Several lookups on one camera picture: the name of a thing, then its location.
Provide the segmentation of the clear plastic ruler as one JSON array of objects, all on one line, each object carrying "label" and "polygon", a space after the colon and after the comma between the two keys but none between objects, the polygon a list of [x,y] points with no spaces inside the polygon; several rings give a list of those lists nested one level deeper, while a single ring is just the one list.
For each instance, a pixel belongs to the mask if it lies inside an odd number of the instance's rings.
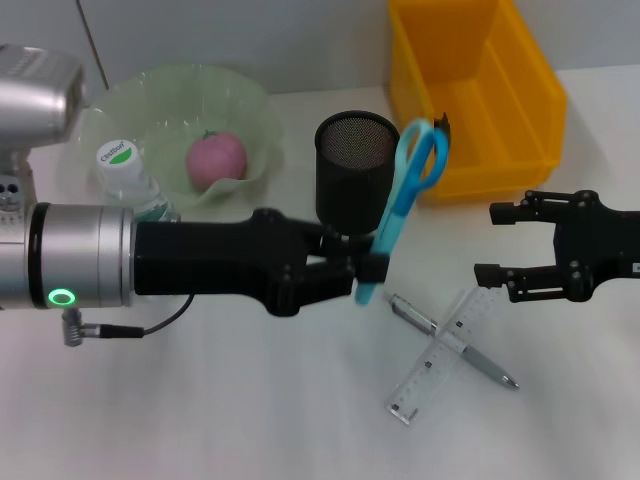
[{"label": "clear plastic ruler", "polygon": [[[473,345],[483,326],[505,300],[498,289],[475,287],[458,295],[441,321]],[[410,426],[431,405],[436,392],[464,359],[427,335],[430,343],[385,401],[386,410]]]}]

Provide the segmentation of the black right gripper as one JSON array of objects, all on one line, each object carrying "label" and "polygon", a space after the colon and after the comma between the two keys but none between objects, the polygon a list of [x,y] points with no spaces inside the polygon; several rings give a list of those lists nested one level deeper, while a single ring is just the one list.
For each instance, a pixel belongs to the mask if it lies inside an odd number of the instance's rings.
[{"label": "black right gripper", "polygon": [[519,204],[492,203],[489,213],[494,225],[556,224],[553,246],[559,269],[474,266],[479,287],[505,286],[512,303],[564,298],[586,302],[604,282],[640,280],[640,211],[608,208],[590,190],[571,195],[528,190]]}]

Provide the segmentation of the clear green-label water bottle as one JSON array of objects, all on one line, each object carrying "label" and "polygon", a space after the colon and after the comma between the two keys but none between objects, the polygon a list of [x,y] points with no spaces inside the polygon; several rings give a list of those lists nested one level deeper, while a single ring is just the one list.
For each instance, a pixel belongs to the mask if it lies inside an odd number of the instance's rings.
[{"label": "clear green-label water bottle", "polygon": [[178,222],[181,217],[144,167],[138,147],[129,140],[112,140],[96,152],[97,173],[105,198],[131,208],[137,221]]}]

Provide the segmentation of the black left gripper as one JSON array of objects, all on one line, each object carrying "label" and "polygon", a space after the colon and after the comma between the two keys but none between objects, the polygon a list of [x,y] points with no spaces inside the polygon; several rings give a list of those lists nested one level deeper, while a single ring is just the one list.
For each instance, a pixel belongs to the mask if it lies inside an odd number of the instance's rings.
[{"label": "black left gripper", "polygon": [[331,227],[292,221],[257,209],[238,223],[140,223],[134,243],[138,295],[243,295],[277,317],[300,308],[296,276],[307,252],[323,258],[359,257],[372,235],[345,236]]}]

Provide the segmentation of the translucent green fruit plate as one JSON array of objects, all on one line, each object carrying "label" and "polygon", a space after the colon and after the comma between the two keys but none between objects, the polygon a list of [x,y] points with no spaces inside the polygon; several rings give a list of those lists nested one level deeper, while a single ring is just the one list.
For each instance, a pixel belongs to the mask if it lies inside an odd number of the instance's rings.
[{"label": "translucent green fruit plate", "polygon": [[[242,141],[248,155],[242,179],[220,180],[206,190],[191,184],[186,155],[207,132],[231,133]],[[204,210],[256,183],[282,137],[282,124],[257,82],[213,65],[164,65],[96,98],[64,147],[55,181],[73,203],[99,199],[104,189],[98,148],[110,140],[129,140],[178,211]]]}]

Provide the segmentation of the black mesh pen holder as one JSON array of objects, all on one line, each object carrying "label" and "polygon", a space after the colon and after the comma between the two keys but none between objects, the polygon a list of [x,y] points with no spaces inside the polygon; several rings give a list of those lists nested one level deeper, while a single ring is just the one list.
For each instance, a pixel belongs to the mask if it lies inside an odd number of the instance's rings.
[{"label": "black mesh pen holder", "polygon": [[394,179],[399,133],[386,118],[349,110],[316,130],[315,209],[320,222],[344,236],[374,232]]}]

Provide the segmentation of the pink peach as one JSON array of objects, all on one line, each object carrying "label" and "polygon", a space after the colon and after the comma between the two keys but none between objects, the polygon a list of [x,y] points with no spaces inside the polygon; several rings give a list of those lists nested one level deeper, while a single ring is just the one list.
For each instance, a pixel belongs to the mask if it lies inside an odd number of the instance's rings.
[{"label": "pink peach", "polygon": [[207,190],[219,180],[243,179],[247,158],[246,148],[236,135],[206,131],[189,148],[185,164],[191,184]]}]

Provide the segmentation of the yellow plastic bin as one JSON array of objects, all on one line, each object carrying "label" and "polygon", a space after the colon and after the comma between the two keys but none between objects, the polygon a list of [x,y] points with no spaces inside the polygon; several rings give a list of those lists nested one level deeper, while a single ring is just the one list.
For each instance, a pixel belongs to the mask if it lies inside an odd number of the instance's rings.
[{"label": "yellow plastic bin", "polygon": [[406,127],[446,121],[448,166],[422,201],[498,201],[557,169],[567,95],[514,0],[388,0],[390,96]]}]

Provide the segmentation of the blue capped scissors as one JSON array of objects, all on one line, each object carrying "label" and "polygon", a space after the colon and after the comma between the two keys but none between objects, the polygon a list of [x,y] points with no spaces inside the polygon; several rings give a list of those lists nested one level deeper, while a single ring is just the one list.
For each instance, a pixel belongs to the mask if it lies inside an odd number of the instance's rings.
[{"label": "blue capped scissors", "polygon": [[[446,135],[427,120],[416,119],[402,132],[394,156],[394,180],[368,253],[391,254],[418,195],[434,187],[448,162]],[[357,285],[355,302],[367,305],[378,284]]]}]

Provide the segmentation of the grey clear ballpoint pen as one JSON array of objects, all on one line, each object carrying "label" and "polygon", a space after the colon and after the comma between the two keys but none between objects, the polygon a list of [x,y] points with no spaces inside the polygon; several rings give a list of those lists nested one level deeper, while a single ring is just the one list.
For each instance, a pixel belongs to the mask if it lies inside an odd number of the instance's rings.
[{"label": "grey clear ballpoint pen", "polygon": [[471,343],[463,340],[454,331],[445,330],[442,326],[439,326],[435,320],[418,310],[403,297],[398,294],[385,293],[384,299],[389,303],[394,314],[458,354],[487,378],[510,390],[518,390],[520,388],[520,385],[504,368],[481,353]]}]

